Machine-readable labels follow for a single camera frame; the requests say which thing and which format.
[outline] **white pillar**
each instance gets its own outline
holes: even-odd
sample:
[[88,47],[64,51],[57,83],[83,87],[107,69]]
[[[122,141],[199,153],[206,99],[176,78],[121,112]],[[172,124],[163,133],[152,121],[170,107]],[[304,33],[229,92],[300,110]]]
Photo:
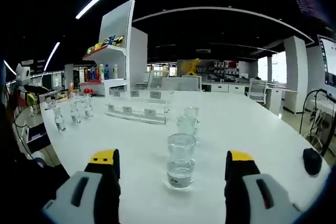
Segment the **white pillar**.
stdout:
[[286,92],[284,107],[293,113],[302,112],[308,87],[308,63],[306,44],[295,36],[285,39],[287,63],[287,88],[297,91]]
[[64,74],[64,88],[69,88],[70,81],[73,81],[73,75],[74,75],[74,64],[66,64],[64,66],[65,68],[65,74]]
[[267,57],[267,82],[272,82],[272,56]]

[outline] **white shelf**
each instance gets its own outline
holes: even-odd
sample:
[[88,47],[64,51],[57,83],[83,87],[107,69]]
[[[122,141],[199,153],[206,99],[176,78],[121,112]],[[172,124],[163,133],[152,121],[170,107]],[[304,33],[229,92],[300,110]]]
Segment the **white shelf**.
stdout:
[[88,55],[83,57],[83,60],[93,60],[97,64],[108,64],[113,60],[113,57],[125,57],[126,50],[122,47],[113,45],[104,46]]

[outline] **glass cup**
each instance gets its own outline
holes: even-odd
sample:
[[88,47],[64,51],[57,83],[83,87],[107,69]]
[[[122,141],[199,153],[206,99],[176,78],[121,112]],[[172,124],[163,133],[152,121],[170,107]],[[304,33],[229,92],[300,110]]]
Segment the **glass cup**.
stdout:
[[177,132],[194,135],[197,135],[199,122],[195,118],[189,116],[179,116],[177,118]]
[[199,112],[199,108],[198,107],[186,107],[184,109],[184,115],[185,116],[189,116],[191,118],[197,119],[198,117],[198,112]]
[[194,135],[177,133],[168,137],[167,176],[176,190],[189,189],[193,181],[195,143]]

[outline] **plastic water bottle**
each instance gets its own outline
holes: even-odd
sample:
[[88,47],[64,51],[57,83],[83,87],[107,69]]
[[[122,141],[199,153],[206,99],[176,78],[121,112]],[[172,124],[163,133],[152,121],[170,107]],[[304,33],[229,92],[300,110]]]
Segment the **plastic water bottle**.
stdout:
[[63,116],[61,114],[61,109],[55,106],[54,113],[55,113],[55,123],[56,123],[57,129],[62,132],[66,128],[65,128]]
[[72,102],[70,104],[70,108],[71,108],[71,119],[74,123],[80,123],[80,116],[79,116],[79,111],[77,109],[77,102]]
[[90,101],[89,96],[85,98],[84,113],[87,118],[93,117],[92,106],[91,106],[91,101]]

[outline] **window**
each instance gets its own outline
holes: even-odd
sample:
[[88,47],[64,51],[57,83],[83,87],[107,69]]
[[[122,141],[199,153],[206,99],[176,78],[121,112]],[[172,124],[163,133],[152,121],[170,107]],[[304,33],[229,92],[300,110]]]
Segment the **window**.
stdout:
[[272,81],[287,83],[286,52],[272,56]]
[[267,81],[268,79],[267,75],[268,75],[267,57],[263,57],[258,60],[258,77],[263,81]]
[[169,71],[169,76],[177,76],[177,66],[176,62],[163,62],[147,64],[147,71],[157,70],[157,71]]

